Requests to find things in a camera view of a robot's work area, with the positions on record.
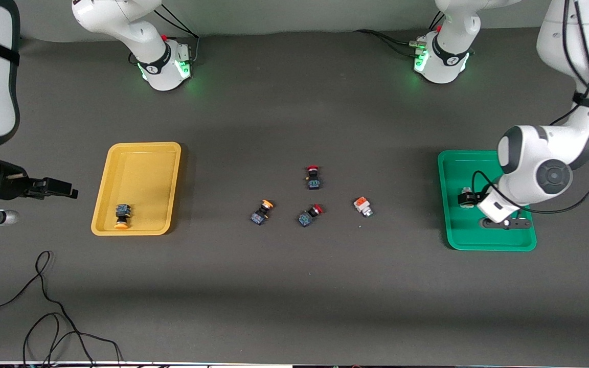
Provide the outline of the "yellow push button switch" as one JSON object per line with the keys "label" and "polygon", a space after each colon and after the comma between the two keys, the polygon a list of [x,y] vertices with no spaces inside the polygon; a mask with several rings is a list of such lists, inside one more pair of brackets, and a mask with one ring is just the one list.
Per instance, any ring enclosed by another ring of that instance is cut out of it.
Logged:
{"label": "yellow push button switch", "polygon": [[259,209],[252,213],[250,220],[255,224],[262,225],[269,218],[268,214],[272,208],[274,208],[274,204],[264,199]]}
{"label": "yellow push button switch", "polygon": [[126,230],[129,229],[129,219],[131,217],[131,207],[127,203],[117,205],[115,210],[116,223],[115,229]]}

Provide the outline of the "green plastic tray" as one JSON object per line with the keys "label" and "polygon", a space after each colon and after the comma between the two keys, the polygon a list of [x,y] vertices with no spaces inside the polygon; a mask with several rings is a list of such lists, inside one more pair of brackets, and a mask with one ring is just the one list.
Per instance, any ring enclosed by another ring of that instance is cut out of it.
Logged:
{"label": "green plastic tray", "polygon": [[517,211],[511,216],[530,219],[530,229],[485,229],[479,225],[479,220],[486,217],[479,208],[461,208],[458,204],[458,195],[463,187],[479,192],[488,184],[481,175],[472,179],[474,172],[483,172],[491,181],[502,174],[495,151],[442,151],[437,158],[437,165],[446,239],[451,248],[461,251],[505,252],[527,252],[536,248],[537,236],[530,212]]}

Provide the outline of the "yellow plastic tray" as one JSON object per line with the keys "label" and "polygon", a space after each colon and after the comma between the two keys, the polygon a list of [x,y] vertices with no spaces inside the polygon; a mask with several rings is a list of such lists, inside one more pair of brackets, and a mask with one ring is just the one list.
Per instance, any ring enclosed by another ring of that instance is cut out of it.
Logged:
{"label": "yellow plastic tray", "polygon": [[[115,144],[108,150],[91,231],[96,236],[161,236],[171,226],[182,147],[176,142]],[[131,207],[115,229],[117,205]]]}

